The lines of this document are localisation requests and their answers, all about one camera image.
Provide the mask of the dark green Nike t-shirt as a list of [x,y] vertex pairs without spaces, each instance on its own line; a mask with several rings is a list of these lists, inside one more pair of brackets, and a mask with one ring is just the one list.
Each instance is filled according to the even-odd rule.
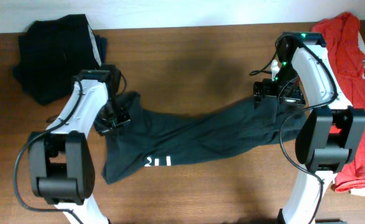
[[177,166],[226,159],[257,146],[294,140],[307,120],[304,112],[265,98],[243,98],[225,109],[196,117],[149,111],[132,91],[117,98],[131,120],[107,134],[102,176],[107,184],[147,166]]

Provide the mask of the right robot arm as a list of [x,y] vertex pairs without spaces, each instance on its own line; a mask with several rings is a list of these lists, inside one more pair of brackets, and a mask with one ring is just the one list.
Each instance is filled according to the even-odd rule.
[[288,158],[298,176],[276,222],[312,224],[327,187],[354,160],[365,130],[365,110],[354,108],[344,95],[318,32],[284,32],[261,72],[271,77],[254,83],[255,106],[273,98],[295,107],[294,114],[310,113],[295,140],[297,160]]

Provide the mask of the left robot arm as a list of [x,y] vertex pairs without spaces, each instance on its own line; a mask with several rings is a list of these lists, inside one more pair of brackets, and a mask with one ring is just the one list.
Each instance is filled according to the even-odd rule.
[[95,168],[87,139],[93,126],[105,136],[130,123],[127,110],[116,102],[123,78],[115,65],[81,70],[62,112],[28,143],[34,195],[52,205],[52,212],[64,213],[70,223],[109,223],[93,196]]

